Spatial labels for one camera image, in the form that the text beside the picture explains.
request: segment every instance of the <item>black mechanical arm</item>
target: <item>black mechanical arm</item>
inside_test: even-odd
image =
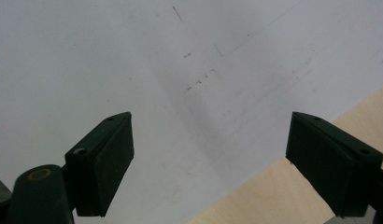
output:
[[[65,154],[66,165],[20,175],[13,194],[0,182],[0,223],[74,223],[104,217],[134,157],[131,114],[104,119]]]
[[[315,116],[292,114],[286,157],[338,217],[383,223],[383,153]]]

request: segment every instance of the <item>pencil mark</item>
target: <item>pencil mark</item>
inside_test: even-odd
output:
[[[190,57],[190,56],[192,56],[192,53],[191,53],[191,52],[189,52],[188,54],[186,54],[185,56],[183,56],[183,58],[187,58],[187,57]]]
[[[220,57],[223,57],[223,54],[220,52],[218,46],[215,45],[215,49],[217,50],[218,54],[220,55]]]
[[[270,21],[269,23],[265,24],[264,27],[260,30],[258,30],[257,32],[252,32],[252,33],[249,33],[247,34],[247,36],[249,37],[249,39],[247,40],[244,40],[243,42],[241,42],[240,44],[238,44],[234,49],[232,49],[230,51],[229,54],[232,54],[233,52],[235,52],[236,50],[238,50],[239,48],[241,48],[242,46],[244,46],[246,43],[248,43],[251,39],[253,39],[253,37],[257,34],[259,34],[261,31],[267,29],[269,26],[271,26],[274,22],[276,21],[279,21],[281,18],[283,18],[284,16],[286,16],[287,14],[289,14],[294,8],[296,8],[297,6],[299,6],[302,2],[304,2],[304,0],[300,0],[299,2],[297,2],[296,4],[294,4],[293,6],[291,6],[290,8],[286,9],[281,15],[279,15],[278,17],[276,17],[275,19],[273,19],[272,21]]]
[[[179,17],[179,19],[180,19],[181,21],[183,21],[182,18],[180,17],[180,15],[179,15],[179,13],[177,12],[177,9],[176,9],[175,7],[172,7],[172,8],[173,8],[174,11],[177,13],[177,16]]]

